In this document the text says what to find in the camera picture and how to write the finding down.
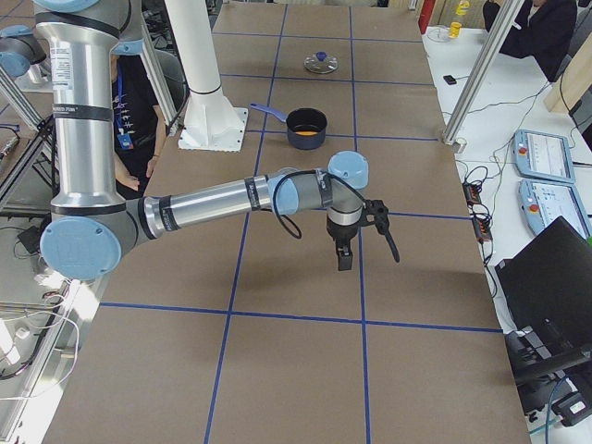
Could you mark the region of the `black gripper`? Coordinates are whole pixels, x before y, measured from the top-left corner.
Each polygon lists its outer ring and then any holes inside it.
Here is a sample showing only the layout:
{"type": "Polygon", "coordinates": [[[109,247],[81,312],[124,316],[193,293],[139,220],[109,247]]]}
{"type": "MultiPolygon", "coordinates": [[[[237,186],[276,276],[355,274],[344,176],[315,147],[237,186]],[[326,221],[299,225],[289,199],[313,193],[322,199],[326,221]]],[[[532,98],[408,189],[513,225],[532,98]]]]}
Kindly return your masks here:
{"type": "Polygon", "coordinates": [[[358,233],[357,223],[343,226],[332,220],[327,221],[327,233],[335,242],[335,251],[338,261],[338,271],[352,269],[352,247],[351,242],[358,233]]]}

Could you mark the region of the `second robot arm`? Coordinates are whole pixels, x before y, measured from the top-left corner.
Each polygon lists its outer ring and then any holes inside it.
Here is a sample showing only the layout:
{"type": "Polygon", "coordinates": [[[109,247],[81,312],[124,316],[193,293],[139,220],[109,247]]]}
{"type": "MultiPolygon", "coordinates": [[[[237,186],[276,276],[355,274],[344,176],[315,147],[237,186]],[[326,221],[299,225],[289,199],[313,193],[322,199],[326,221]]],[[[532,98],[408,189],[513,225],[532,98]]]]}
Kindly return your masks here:
{"type": "Polygon", "coordinates": [[[11,25],[1,30],[1,68],[12,79],[26,76],[33,84],[51,79],[47,54],[25,25],[11,25]]]}

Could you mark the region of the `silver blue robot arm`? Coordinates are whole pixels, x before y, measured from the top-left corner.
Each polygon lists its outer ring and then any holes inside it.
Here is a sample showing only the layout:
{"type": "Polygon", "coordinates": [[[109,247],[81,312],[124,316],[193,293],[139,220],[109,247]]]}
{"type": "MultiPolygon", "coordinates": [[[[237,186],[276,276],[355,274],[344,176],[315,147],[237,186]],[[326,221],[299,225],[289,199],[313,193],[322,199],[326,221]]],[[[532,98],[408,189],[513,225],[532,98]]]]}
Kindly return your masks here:
{"type": "Polygon", "coordinates": [[[142,63],[137,1],[38,1],[38,30],[50,45],[60,185],[41,253],[67,278],[110,273],[135,246],[196,223],[251,211],[280,221],[327,210],[338,265],[373,205],[363,195],[366,159],[331,157],[327,168],[284,169],[201,191],[149,197],[145,191],[167,128],[142,63]]]}

